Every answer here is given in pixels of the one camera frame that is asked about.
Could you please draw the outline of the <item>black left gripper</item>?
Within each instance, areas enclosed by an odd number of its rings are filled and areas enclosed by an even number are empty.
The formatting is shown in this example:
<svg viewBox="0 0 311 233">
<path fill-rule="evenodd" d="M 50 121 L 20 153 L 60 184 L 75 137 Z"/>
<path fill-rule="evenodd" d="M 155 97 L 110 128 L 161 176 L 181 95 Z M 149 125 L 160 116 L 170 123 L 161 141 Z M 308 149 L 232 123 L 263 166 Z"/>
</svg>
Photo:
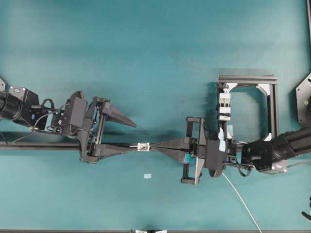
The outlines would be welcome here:
<svg viewBox="0 0 311 233">
<path fill-rule="evenodd" d="M 95 97 L 88 106 L 82 127 L 77 131 L 81 162 L 96 164 L 108 157 L 138 151 L 137 146 L 127 143 L 101 144 L 106 120 L 134 128 L 137 126 L 112 105 L 110 100 Z"/>
</svg>

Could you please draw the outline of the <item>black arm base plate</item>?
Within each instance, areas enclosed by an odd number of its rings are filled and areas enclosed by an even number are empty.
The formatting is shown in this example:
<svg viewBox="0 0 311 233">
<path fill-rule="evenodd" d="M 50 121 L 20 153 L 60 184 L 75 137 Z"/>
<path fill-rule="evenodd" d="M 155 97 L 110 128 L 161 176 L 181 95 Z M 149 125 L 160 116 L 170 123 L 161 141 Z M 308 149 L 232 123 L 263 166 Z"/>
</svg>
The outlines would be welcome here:
<svg viewBox="0 0 311 233">
<path fill-rule="evenodd" d="M 302 127 L 311 126 L 311 74 L 296 88 L 297 118 Z"/>
</svg>

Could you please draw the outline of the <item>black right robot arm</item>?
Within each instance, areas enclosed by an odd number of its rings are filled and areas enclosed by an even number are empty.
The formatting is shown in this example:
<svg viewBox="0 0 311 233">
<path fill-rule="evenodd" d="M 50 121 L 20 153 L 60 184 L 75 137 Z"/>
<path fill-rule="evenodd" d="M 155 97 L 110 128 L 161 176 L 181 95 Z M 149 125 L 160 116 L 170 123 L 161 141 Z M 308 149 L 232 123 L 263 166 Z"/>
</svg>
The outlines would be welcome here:
<svg viewBox="0 0 311 233">
<path fill-rule="evenodd" d="M 151 143 L 150 148 L 182 163 L 181 182 L 197 185 L 204 168 L 213 178 L 221 176 L 227 166 L 237 168 L 244 177 L 253 169 L 285 173 L 288 159 L 310 152 L 311 129 L 282 133 L 269 141 L 237 143 L 228 139 L 222 128 L 208 135 L 204 118 L 188 117 L 186 137 Z"/>
</svg>

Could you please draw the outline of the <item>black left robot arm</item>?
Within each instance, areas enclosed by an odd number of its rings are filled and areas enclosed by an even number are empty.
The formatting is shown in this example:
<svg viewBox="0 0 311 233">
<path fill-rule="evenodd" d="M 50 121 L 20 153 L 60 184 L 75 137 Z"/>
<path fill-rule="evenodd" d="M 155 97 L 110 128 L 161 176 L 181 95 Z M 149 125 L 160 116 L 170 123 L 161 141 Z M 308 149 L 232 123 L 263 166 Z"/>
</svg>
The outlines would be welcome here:
<svg viewBox="0 0 311 233">
<path fill-rule="evenodd" d="M 107 121 L 130 127 L 136 124 L 109 99 L 94 97 L 88 103 L 83 91 L 74 92 L 56 108 L 52 99 L 39 102 L 38 95 L 24 87 L 12 86 L 9 92 L 1 89 L 0 117 L 28 127 L 34 133 L 76 139 L 80 161 L 85 163 L 96 164 L 104 158 L 133 151 L 126 144 L 103 144 L 102 137 Z"/>
</svg>

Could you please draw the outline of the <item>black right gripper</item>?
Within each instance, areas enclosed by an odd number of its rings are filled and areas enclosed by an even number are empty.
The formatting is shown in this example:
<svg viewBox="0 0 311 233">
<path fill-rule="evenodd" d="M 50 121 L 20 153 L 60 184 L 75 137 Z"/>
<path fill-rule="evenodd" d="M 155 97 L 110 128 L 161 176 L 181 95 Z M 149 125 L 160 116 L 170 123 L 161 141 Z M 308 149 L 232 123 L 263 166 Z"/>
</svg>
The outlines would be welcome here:
<svg viewBox="0 0 311 233">
<path fill-rule="evenodd" d="M 187 133 L 186 137 L 170 139 L 158 143 L 152 143 L 151 147 L 154 147 L 160 153 L 163 153 L 179 163 L 184 163 L 183 174 L 181 178 L 181 183 L 194 184 L 199 183 L 199 179 L 202 176 L 202 170 L 206 158 L 206 128 L 205 119 L 201 117 L 191 117 L 186 118 L 187 121 Z M 199 124 L 199 133 L 197 138 L 192 137 L 193 124 Z M 173 149 L 188 149 L 189 152 Z M 195 163 L 195 176 L 189 176 L 189 163 L 194 163 L 194 158 L 196 158 Z"/>
</svg>

